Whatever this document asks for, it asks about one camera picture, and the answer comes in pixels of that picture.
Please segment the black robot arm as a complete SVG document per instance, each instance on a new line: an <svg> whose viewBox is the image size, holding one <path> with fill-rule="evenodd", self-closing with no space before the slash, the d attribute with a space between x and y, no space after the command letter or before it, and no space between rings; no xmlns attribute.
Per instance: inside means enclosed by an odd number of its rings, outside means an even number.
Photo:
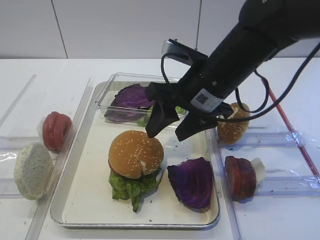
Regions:
<svg viewBox="0 0 320 240"><path fill-rule="evenodd" d="M150 138L177 122L176 107L187 110L175 134L179 141L219 122L232 123L233 109L225 99L265 61L304 39L320 36L320 3L317 0L248 0L238 23L214 52L204 55L169 39L163 57L189 70L176 83L150 83L146 96L154 107L146 125Z"/></svg>

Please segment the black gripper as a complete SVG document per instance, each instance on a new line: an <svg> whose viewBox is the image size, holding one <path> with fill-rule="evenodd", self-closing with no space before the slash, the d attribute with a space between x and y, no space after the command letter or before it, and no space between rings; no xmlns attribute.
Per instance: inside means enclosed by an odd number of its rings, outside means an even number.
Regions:
<svg viewBox="0 0 320 240"><path fill-rule="evenodd" d="M191 61L190 68L178 82L169 81L164 68L165 58ZM179 120L176 106L189 111L175 130L180 142L197 133L215 128L218 125L218 116L228 118L234 113L232 107L224 103L223 98L212 93L210 78L202 71L206 61L206 57L190 58L177 53L165 53L161 57L160 70L165 82L152 82L146 88L147 98L156 101L145 127L149 138L154 138L164 128Z"/></svg>

